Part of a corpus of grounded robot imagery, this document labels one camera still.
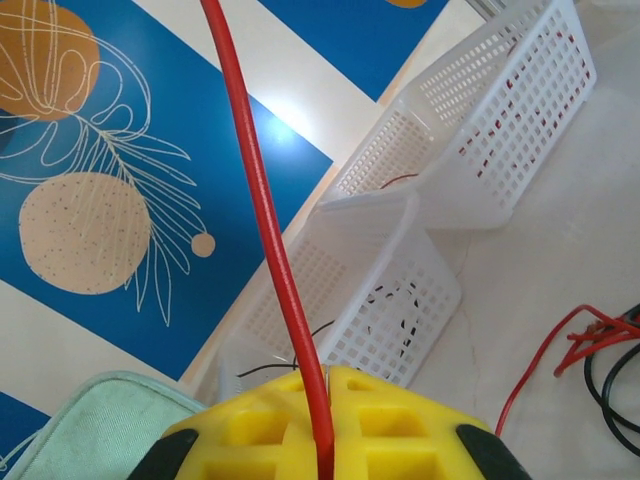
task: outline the basket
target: basket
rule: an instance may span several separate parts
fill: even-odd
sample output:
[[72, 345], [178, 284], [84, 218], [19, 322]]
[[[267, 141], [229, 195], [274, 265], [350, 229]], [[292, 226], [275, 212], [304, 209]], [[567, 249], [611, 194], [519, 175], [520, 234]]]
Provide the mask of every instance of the basket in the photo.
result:
[[524, 0], [408, 84], [320, 203], [414, 189], [430, 228], [499, 227], [595, 81], [573, 1]]
[[[407, 386], [455, 312], [460, 287], [414, 225], [417, 209], [411, 192], [332, 202], [311, 214], [288, 248], [323, 363]], [[252, 298], [220, 358], [222, 397], [294, 368], [271, 281]], [[276, 366], [237, 377], [264, 365]]]

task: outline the yellow plastic object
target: yellow plastic object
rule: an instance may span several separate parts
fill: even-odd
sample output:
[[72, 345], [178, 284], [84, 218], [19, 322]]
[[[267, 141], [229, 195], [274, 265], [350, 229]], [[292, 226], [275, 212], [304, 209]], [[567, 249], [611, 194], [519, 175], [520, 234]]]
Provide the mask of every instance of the yellow plastic object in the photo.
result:
[[[483, 480], [456, 435], [477, 420], [357, 370], [331, 367], [335, 480]], [[315, 480], [316, 452], [298, 372], [165, 433], [199, 433], [177, 480]]]

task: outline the red wire bundle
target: red wire bundle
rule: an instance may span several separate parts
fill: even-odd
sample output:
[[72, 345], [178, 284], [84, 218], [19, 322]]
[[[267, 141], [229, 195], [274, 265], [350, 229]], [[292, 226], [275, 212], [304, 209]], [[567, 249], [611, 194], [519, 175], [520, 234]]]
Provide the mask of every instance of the red wire bundle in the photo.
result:
[[[569, 313], [569, 315], [564, 317], [558, 325], [556, 325], [556, 327], [544, 339], [540, 348], [538, 348], [538, 351], [534, 355], [533, 360], [531, 360], [529, 367], [522, 375], [522, 378], [520, 378], [520, 381], [511, 392], [511, 395], [509, 395], [509, 398], [502, 409], [502, 413], [500, 414], [500, 418], [498, 419], [498, 424], [496, 426], [496, 435], [500, 436], [502, 434], [504, 424], [513, 403], [529, 378], [531, 378], [531, 375], [533, 375], [533, 372], [537, 368], [538, 363], [540, 363], [540, 360], [547, 351], [547, 348], [551, 345], [551, 342], [553, 342], [554, 338], [558, 333], [560, 333], [560, 330], [562, 330], [579, 313], [585, 311], [591, 313], [597, 318], [597, 320], [589, 325], [584, 333], [572, 333], [567, 335], [567, 339], [573, 341], [573, 344], [564, 356], [562, 362], [560, 362], [553, 371], [553, 374], [556, 377], [562, 375], [562, 373], [574, 363], [588, 357], [589, 355], [593, 355], [603, 348], [607, 348], [617, 343], [626, 342], [628, 340], [640, 339], [640, 328], [635, 327], [626, 321], [634, 319], [628, 319], [625, 315], [618, 318], [611, 318], [591, 305], [580, 305], [579, 307], [576, 307], [571, 311], [571, 313]], [[591, 345], [580, 349], [584, 342], [589, 342]]]

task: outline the black rubber part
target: black rubber part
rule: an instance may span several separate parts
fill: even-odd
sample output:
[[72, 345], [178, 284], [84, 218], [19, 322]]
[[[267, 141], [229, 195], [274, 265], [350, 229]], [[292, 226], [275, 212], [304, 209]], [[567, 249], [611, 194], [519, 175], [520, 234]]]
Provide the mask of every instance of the black rubber part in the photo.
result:
[[458, 438], [486, 480], [532, 480], [498, 437], [473, 425], [459, 425]]
[[158, 440], [127, 480], [175, 480], [198, 439], [195, 430], [180, 430]]

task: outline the grid pattern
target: grid pattern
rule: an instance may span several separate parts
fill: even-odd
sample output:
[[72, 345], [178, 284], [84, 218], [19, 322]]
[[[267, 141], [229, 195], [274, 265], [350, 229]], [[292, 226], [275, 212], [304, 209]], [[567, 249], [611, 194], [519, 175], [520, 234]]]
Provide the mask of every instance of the grid pattern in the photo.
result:
[[328, 357], [406, 386], [455, 311], [459, 292], [424, 263], [392, 264]]
[[324, 199], [379, 189], [438, 160], [412, 185], [425, 222], [502, 225], [595, 81], [573, 2], [523, 0], [404, 89]]
[[471, 109], [484, 98], [502, 72], [518, 42], [535, 26], [548, 1], [525, 12], [514, 23], [504, 25], [466, 52], [459, 52], [448, 65], [442, 65], [420, 84], [420, 91], [445, 127], [457, 127]]
[[[387, 258], [381, 253], [391, 234], [408, 228], [405, 217], [415, 212], [412, 205], [408, 196], [399, 194], [384, 201], [325, 207], [309, 218], [288, 253], [312, 331], [339, 320], [345, 304], [358, 301], [351, 295], [368, 280], [371, 268]], [[267, 363], [293, 360], [293, 347], [271, 281], [241, 328], [243, 337], [248, 334], [253, 345], [273, 357], [274, 361]], [[328, 332], [328, 327], [318, 332], [316, 343]]]
[[556, 9], [483, 111], [457, 137], [469, 165], [500, 208], [512, 209], [586, 99], [595, 76]]
[[[290, 261], [307, 321], [314, 330], [321, 326], [322, 309], [340, 284], [347, 267], [307, 240], [292, 252]], [[268, 292], [243, 323], [243, 328], [275, 355], [292, 358], [293, 347], [271, 282]]]
[[402, 175], [420, 172], [429, 161], [433, 141], [429, 129], [412, 114], [393, 110], [339, 178], [338, 188], [347, 195], [357, 195], [378, 190]]

